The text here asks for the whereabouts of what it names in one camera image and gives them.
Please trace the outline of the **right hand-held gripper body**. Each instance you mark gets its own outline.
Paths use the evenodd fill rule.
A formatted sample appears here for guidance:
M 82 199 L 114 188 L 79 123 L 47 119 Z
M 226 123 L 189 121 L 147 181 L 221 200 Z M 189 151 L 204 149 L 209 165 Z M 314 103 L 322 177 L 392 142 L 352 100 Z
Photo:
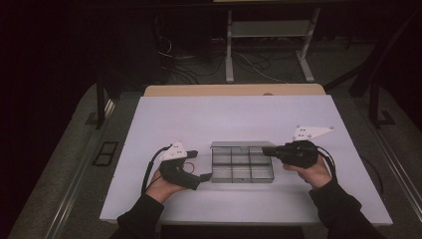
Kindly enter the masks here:
M 309 168 L 317 163 L 321 155 L 329 169 L 334 169 L 330 153 L 313 143 L 313 139 L 334 131 L 334 127 L 298 125 L 293 141 L 282 146 L 282 163 L 301 168 Z

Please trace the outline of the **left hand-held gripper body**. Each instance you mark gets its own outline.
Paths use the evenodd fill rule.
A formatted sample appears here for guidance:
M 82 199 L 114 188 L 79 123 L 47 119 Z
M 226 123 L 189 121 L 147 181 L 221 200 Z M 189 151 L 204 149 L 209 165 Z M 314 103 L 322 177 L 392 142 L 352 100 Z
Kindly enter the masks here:
M 159 171 L 167 182 L 196 190 L 201 183 L 200 177 L 183 169 L 183 164 L 190 159 L 187 158 L 187 151 L 180 141 L 173 143 L 159 158 Z

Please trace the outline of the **clear plastic compartment box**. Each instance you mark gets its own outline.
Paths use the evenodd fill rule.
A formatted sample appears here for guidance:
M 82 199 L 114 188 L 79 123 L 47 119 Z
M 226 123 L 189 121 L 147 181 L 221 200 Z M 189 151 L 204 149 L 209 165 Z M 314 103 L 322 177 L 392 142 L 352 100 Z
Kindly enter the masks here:
M 269 141 L 213 141 L 213 183 L 272 183 L 272 159 L 263 154 Z

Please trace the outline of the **person's left hand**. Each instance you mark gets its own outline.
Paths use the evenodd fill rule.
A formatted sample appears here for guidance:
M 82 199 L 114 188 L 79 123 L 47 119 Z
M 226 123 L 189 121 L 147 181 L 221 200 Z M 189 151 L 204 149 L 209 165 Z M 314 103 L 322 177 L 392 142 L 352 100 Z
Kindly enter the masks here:
M 167 182 L 162 178 L 160 171 L 156 170 L 145 193 L 163 204 L 171 195 L 182 190 L 184 190 L 184 187 Z

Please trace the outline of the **person's right hand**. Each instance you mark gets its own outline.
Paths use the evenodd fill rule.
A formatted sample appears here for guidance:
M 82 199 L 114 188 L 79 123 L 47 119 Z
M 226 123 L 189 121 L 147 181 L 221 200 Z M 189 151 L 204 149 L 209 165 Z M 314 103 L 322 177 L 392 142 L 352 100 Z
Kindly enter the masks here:
M 317 158 L 316 164 L 309 168 L 301 168 L 298 166 L 284 164 L 283 169 L 295 171 L 300 178 L 312 187 L 313 190 L 322 188 L 332 180 L 321 155 Z

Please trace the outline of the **beige wooden table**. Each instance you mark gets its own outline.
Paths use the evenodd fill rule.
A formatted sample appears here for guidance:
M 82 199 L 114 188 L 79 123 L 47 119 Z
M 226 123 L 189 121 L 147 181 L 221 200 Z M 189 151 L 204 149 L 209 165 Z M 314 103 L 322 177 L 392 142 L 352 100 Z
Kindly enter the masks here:
M 319 84 L 242 84 L 149 86 L 145 97 L 323 96 Z

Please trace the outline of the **black metal stand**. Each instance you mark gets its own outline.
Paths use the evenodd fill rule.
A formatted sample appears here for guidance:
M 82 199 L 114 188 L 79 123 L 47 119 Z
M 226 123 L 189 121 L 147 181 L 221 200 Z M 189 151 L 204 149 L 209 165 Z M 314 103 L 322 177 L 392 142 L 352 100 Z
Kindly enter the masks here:
M 383 125 L 394 125 L 395 121 L 388 111 L 379 108 L 380 84 L 373 83 L 369 91 L 369 119 L 376 128 Z
M 101 74 L 96 75 L 96 110 L 89 114 L 86 124 L 94 125 L 96 129 L 101 129 L 106 121 L 107 111 L 110 109 L 109 103 L 111 99 L 108 97 L 105 87 L 105 81 Z

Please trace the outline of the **white metal stand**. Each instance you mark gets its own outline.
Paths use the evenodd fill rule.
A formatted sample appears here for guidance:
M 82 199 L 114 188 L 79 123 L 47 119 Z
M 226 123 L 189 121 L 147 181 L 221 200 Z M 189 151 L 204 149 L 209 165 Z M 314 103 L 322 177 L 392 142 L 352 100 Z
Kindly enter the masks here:
M 304 43 L 296 51 L 296 57 L 307 83 L 313 83 L 315 78 L 307 62 L 307 52 L 310 47 L 320 8 L 313 10 L 309 20 L 283 20 L 283 21 L 234 21 L 233 13 L 227 15 L 227 37 L 225 74 L 226 82 L 234 82 L 232 40 L 239 38 L 292 38 L 302 37 Z

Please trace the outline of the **black slanted metal bars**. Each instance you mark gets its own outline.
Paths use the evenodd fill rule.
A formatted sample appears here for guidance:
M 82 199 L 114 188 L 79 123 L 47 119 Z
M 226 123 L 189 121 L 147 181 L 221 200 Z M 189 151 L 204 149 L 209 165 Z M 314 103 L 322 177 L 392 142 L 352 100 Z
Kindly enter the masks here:
M 328 93 L 352 77 L 356 77 L 348 91 L 353 97 L 361 97 L 365 93 L 366 89 L 374 81 L 377 71 L 379 70 L 380 66 L 382 65 L 383 61 L 387 57 L 396 41 L 400 38 L 406 27 L 420 12 L 421 9 L 422 6 L 419 6 L 411 13 L 408 13 L 398 24 L 388 30 L 376 43 L 371 54 L 362 64 L 358 65 L 346 74 L 338 77 L 334 81 L 323 85 L 323 89 Z

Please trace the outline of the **aluminium floor rail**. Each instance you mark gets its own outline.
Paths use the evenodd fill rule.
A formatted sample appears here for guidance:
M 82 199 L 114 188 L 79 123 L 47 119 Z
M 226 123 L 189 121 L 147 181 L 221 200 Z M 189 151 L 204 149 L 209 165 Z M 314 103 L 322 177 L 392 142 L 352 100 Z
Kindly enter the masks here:
M 388 143 L 384 134 L 380 129 L 374 132 L 378 145 L 384 153 L 389 168 L 391 169 L 396 181 L 409 201 L 414 213 L 422 222 L 422 194 L 416 188 L 415 184 L 409 177 L 403 165 L 399 161 L 399 157 Z
M 104 118 L 101 122 L 96 122 L 96 127 L 83 151 L 82 159 L 77 167 L 76 173 L 71 180 L 65 196 L 61 200 L 58 211 L 56 212 L 44 239 L 60 239 L 61 233 L 81 191 L 87 168 L 93 161 L 95 151 L 100 144 L 101 138 L 108 124 L 108 119 L 112 115 L 114 108 L 115 103 L 112 100 L 107 100 L 106 104 L 101 107 L 101 110 L 104 113 Z

